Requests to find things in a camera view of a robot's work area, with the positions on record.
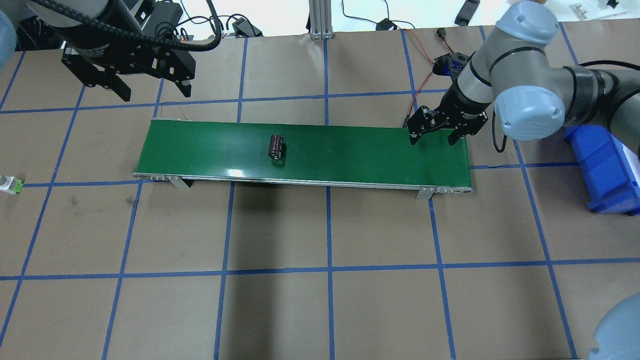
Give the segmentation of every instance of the white floor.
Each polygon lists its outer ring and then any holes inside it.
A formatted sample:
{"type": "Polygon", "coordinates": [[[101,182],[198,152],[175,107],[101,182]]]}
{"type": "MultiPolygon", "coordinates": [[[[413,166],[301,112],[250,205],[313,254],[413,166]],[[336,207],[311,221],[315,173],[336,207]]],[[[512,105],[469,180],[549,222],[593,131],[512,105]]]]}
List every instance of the white floor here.
{"type": "MultiPolygon", "coordinates": [[[[209,15],[204,0],[182,0],[191,16],[209,15]]],[[[454,19],[465,0],[387,0],[392,20],[412,22],[416,28],[444,28],[455,26],[454,19]]],[[[470,25],[493,25],[510,4],[518,0],[482,0],[470,25]]],[[[607,19],[626,19],[640,17],[640,1],[618,0],[620,8],[626,13],[610,16],[607,19]]],[[[265,36],[299,35],[306,33],[308,17],[307,0],[213,0],[220,15],[241,13],[265,36]]],[[[546,7],[560,21],[578,21],[571,11],[572,4],[582,3],[583,8],[596,6],[598,0],[548,0],[546,7]]],[[[383,0],[344,0],[345,12],[351,16],[380,21],[387,17],[387,8],[383,0]]],[[[596,17],[596,11],[588,13],[596,17]]],[[[332,0],[332,24],[334,31],[372,31],[375,25],[369,22],[348,19],[342,14],[340,0],[332,0]]],[[[195,39],[207,38],[212,31],[208,24],[186,24],[185,29],[195,39]]]]}

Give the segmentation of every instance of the blue bin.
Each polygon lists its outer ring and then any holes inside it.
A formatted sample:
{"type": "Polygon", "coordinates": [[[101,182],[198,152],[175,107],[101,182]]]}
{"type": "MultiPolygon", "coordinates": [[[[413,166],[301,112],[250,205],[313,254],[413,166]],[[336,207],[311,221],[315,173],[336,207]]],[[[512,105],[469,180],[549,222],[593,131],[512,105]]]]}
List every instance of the blue bin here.
{"type": "Polygon", "coordinates": [[[600,126],[572,126],[564,139],[573,147],[596,213],[640,215],[640,187],[622,143],[600,126]]]}

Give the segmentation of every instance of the metal frame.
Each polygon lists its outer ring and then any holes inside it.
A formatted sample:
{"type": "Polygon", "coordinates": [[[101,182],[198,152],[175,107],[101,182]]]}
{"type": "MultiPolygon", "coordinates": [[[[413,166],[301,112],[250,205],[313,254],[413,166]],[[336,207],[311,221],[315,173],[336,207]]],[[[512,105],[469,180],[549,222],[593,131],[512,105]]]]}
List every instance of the metal frame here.
{"type": "Polygon", "coordinates": [[[309,0],[311,40],[333,38],[331,0],[309,0]]]}
{"type": "Polygon", "coordinates": [[[155,181],[171,181],[177,188],[189,188],[190,181],[240,181],[244,183],[263,184],[288,184],[288,185],[313,185],[313,186],[339,186],[343,188],[372,188],[372,189],[395,189],[395,190],[418,190],[416,199],[428,200],[434,193],[460,193],[470,194],[473,188],[463,186],[429,186],[429,185],[405,185],[405,184],[376,184],[376,183],[345,183],[339,181],[315,181],[315,180],[280,180],[280,179],[256,179],[249,177],[228,177],[228,176],[181,176],[175,174],[146,174],[134,172],[134,177],[138,179],[150,179],[155,181]]]}

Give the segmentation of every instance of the green conveyor surface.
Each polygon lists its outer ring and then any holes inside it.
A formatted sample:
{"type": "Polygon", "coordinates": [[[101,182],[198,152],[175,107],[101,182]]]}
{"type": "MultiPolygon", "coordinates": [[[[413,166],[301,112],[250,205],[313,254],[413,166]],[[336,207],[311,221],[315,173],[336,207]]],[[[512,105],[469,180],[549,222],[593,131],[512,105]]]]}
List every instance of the green conveyor surface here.
{"type": "Polygon", "coordinates": [[[402,128],[153,119],[134,175],[470,188],[466,139],[449,146],[449,132],[427,134],[412,146],[402,128]],[[281,167],[268,157],[273,134],[287,147],[281,167]]]}

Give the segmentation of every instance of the light blue joint cap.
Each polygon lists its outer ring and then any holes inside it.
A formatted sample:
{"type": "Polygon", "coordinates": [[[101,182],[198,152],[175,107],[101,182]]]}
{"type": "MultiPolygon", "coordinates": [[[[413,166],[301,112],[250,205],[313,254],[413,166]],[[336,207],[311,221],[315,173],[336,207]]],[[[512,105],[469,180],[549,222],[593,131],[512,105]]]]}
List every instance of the light blue joint cap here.
{"type": "Polygon", "coordinates": [[[513,37],[538,45],[548,45],[560,27],[551,10],[532,1],[511,5],[495,25],[513,37]]]}
{"type": "Polygon", "coordinates": [[[595,339],[600,348],[589,360],[640,359],[640,293],[620,302],[598,325],[595,339]]]}
{"type": "Polygon", "coordinates": [[[0,10],[0,70],[15,50],[15,29],[11,20],[0,10]]]}
{"type": "Polygon", "coordinates": [[[564,104],[539,86],[508,88],[495,99],[495,114],[504,134],[514,140],[542,139],[564,124],[564,104]]]}

